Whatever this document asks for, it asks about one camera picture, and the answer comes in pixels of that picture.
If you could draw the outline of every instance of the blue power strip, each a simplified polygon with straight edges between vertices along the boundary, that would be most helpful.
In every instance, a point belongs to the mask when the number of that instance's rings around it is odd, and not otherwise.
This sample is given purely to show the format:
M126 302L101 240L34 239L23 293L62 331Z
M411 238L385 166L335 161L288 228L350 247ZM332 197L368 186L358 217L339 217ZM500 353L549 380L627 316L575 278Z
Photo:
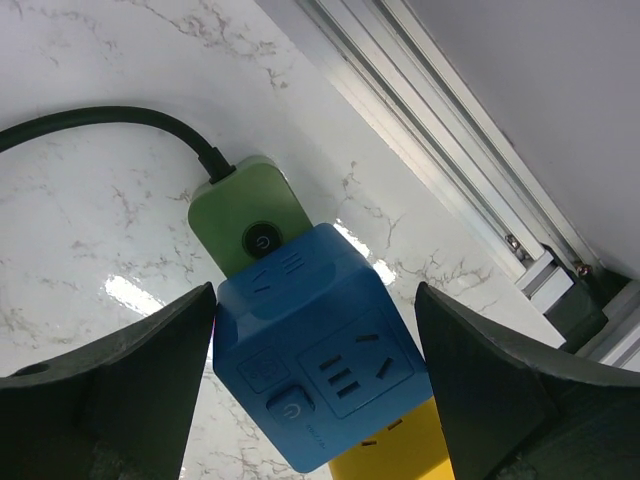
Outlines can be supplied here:
M299 472L432 396L386 288L331 225L229 278L218 300L214 371Z

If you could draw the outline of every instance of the bolt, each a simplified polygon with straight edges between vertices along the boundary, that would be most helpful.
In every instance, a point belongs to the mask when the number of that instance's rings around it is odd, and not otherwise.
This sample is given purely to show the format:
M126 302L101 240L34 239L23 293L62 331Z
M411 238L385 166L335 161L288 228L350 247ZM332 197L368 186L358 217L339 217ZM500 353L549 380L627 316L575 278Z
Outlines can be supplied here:
M511 234L507 235L505 237L505 240L507 241L507 243L513 249L514 252L520 248L520 242L514 235L511 235Z
M586 277L587 275L590 275L592 271L593 268L591 265L585 265L584 263L576 265L576 273L579 277Z

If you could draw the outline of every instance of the yellow power strip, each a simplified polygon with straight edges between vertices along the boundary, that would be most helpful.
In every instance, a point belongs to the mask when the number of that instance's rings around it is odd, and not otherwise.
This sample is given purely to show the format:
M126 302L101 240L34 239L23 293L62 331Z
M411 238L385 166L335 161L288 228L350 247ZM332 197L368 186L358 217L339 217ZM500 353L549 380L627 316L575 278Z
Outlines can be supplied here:
M334 480L455 480L433 398L329 462Z

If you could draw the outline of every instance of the marble countertop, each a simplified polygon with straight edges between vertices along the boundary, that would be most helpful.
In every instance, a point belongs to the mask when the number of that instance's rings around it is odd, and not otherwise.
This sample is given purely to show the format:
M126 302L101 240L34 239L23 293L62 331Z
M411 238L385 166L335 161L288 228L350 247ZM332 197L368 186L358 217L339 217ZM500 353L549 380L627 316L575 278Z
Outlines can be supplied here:
M251 0L0 0L0 128L95 104L156 108L231 162L285 172L312 221L371 261L410 330L418 282L550 344L557 332ZM104 125L0 157L0 374L99 338L223 276L189 230L206 181L168 134ZM203 377L181 478L293 472Z

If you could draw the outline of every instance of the metal frame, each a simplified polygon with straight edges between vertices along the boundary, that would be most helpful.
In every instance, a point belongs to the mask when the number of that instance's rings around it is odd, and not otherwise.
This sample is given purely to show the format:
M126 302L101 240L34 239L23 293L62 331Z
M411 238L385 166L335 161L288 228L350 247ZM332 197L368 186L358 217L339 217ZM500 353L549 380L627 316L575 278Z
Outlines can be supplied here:
M546 313L558 301L558 292L567 292L573 286L573 280L562 267L556 267L531 295L531 303L540 313Z
M577 355L624 368L640 354L640 282L629 282L603 312L609 323Z
M543 244L569 268L600 271L402 0L257 1L514 283L533 268L554 275L551 297L570 288Z

